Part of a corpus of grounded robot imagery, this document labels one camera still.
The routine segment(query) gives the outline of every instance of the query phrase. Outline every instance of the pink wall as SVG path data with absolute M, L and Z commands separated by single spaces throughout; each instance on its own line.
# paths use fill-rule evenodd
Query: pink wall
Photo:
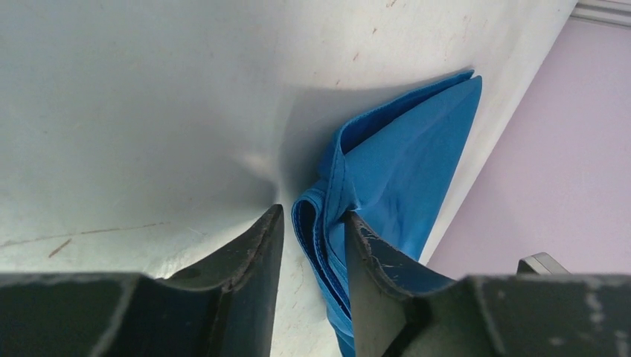
M 570 20 L 429 267 L 631 273 L 631 30 Z

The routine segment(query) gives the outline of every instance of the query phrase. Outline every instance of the blue cloth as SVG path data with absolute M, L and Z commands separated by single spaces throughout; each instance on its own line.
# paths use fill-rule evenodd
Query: blue cloth
M 347 122 L 321 158 L 319 180 L 293 206 L 296 236 L 345 357 L 355 349 L 340 218 L 356 211 L 384 240 L 419 259 L 478 108 L 482 80 L 472 75 L 416 89 Z

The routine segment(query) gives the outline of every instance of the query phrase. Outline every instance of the white table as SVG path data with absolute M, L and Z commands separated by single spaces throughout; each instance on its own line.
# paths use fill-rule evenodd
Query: white table
M 574 3 L 3 1 L 0 269 L 168 276 L 289 212 L 345 120 L 474 68 L 426 262 Z M 337 355 L 289 217 L 283 259 L 272 355 Z

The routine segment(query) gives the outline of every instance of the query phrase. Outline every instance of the fabric fold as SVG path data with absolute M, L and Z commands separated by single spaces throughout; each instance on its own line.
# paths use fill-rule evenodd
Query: fabric fold
M 418 260 L 453 177 L 481 95 L 466 71 L 360 115 L 333 135 L 319 180 L 294 204 L 296 236 L 327 302 L 344 356 L 354 356 L 344 248 L 347 210 Z

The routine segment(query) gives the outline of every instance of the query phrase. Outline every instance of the black plastic part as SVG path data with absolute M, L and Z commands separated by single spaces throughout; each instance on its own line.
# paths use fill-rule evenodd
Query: black plastic part
M 450 283 L 380 239 L 355 213 L 345 216 L 345 231 L 357 356 L 631 353 L 628 275 L 470 276 Z M 419 289 L 423 281 L 432 283 Z
M 0 276 L 0 356 L 269 356 L 284 238 L 272 206 L 167 280 Z

